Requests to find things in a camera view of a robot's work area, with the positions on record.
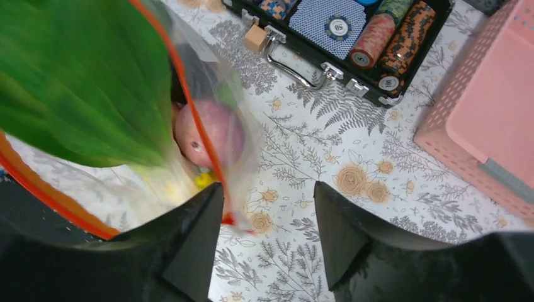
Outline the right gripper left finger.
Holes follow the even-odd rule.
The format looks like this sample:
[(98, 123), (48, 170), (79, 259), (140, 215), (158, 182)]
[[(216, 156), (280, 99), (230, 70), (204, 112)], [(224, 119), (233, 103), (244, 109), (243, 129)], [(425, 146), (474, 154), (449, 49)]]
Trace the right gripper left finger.
[(98, 241), (16, 182), (1, 184), (2, 301), (207, 301), (222, 188)]

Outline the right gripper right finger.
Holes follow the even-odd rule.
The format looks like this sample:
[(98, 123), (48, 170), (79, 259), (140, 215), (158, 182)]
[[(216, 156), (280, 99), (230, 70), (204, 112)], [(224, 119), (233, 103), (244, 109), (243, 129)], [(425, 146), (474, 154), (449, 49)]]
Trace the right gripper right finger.
[(452, 245), (399, 228), (325, 182), (316, 182), (314, 203), (336, 301), (533, 300), (531, 232)]

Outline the yellow toy banana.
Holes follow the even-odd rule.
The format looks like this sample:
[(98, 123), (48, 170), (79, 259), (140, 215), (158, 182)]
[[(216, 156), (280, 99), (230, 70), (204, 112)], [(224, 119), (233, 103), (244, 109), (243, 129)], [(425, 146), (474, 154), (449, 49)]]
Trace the yellow toy banana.
[(212, 171), (202, 172), (195, 178), (195, 185), (201, 191), (209, 187), (214, 182), (217, 182), (217, 177), (214, 176)]

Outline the clear orange-zip bag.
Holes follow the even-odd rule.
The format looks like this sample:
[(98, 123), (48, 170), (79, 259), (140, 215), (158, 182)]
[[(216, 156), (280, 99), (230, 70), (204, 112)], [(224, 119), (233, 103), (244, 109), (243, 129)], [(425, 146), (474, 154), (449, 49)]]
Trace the clear orange-zip bag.
[(1, 169), (109, 239), (214, 182), (244, 208), (262, 131), (230, 64), (162, 1), (1, 2)]

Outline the purple toy onion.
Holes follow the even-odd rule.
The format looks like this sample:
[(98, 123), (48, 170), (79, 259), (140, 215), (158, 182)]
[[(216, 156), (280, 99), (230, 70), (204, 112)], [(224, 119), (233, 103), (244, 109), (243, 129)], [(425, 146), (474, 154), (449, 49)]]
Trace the purple toy onion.
[[(196, 100), (195, 107), (220, 163), (224, 167), (235, 164), (244, 150), (244, 129), (237, 113), (214, 99)], [(176, 113), (174, 137), (187, 159), (200, 167), (212, 167), (189, 105)]]

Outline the green white bok choy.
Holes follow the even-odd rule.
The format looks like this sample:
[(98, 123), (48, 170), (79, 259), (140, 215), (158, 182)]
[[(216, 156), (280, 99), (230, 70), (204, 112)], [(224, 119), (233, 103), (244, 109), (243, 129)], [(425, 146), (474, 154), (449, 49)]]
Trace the green white bok choy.
[(1, 129), (88, 167), (125, 165), (117, 193), (157, 214), (197, 193), (171, 123), (172, 19), (160, 1), (2, 1)]

